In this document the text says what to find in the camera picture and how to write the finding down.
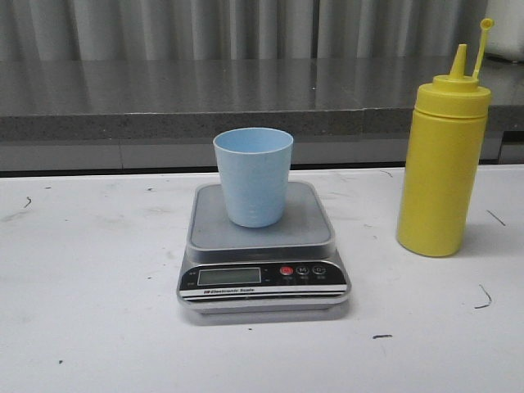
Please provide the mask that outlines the silver electronic kitchen scale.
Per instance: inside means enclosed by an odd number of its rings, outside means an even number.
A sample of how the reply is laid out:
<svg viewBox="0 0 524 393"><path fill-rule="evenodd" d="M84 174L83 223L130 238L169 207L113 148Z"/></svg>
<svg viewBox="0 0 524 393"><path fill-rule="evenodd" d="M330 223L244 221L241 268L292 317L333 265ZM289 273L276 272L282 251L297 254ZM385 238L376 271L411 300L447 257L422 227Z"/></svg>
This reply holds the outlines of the silver electronic kitchen scale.
<svg viewBox="0 0 524 393"><path fill-rule="evenodd" d="M329 320L349 309L351 281L314 186L291 182L283 217L243 228L218 184L196 190L177 297L195 324Z"/></svg>

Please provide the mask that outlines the white pleated curtain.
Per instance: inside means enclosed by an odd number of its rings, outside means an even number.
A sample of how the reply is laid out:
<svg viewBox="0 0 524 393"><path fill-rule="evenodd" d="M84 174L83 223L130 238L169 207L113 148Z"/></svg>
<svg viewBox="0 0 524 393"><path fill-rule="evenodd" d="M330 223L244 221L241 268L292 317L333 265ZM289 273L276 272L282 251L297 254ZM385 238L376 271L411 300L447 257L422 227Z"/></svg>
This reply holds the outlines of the white pleated curtain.
<svg viewBox="0 0 524 393"><path fill-rule="evenodd" d="M4 1L3 61L449 56L520 1Z"/></svg>

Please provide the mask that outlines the white box on counter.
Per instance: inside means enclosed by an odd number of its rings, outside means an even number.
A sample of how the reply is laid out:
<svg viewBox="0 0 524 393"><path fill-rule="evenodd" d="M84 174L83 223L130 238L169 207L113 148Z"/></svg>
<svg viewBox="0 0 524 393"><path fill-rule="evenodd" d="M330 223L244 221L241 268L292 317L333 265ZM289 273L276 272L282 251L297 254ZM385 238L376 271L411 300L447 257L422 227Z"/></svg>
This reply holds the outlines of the white box on counter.
<svg viewBox="0 0 524 393"><path fill-rule="evenodd" d="M489 32L485 52L507 61L523 62L523 27L495 25Z"/></svg>

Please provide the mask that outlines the yellow squeeze bottle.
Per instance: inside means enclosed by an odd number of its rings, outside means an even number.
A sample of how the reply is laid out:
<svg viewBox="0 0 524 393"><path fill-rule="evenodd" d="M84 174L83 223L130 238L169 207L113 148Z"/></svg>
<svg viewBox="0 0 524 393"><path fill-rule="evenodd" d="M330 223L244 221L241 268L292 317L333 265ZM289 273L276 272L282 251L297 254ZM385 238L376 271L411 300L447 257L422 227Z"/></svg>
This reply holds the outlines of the yellow squeeze bottle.
<svg viewBox="0 0 524 393"><path fill-rule="evenodd" d="M480 23L471 75L460 44L449 73L418 88L396 229L398 243L415 254L445 257L462 245L491 102L479 74L494 24L491 18Z"/></svg>

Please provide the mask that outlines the light blue plastic cup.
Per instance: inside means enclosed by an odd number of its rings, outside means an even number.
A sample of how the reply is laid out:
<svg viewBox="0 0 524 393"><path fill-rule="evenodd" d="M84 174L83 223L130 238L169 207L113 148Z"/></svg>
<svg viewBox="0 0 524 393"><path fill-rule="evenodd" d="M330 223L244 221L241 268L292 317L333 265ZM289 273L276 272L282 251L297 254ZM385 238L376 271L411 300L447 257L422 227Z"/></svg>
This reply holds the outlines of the light blue plastic cup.
<svg viewBox="0 0 524 393"><path fill-rule="evenodd" d="M270 128L232 129L213 140L228 217L263 228L283 215L294 138Z"/></svg>

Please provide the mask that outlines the grey stone counter ledge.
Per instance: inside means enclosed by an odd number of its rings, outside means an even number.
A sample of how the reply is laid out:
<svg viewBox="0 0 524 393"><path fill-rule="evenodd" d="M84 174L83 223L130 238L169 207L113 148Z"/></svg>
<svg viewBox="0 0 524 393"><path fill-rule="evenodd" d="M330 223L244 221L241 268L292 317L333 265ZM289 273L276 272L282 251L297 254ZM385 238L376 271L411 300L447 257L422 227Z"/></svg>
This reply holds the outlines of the grey stone counter ledge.
<svg viewBox="0 0 524 393"><path fill-rule="evenodd" d="M211 170L213 138L255 126L293 135L297 169L400 166L417 89L451 62L8 61L1 170Z"/></svg>

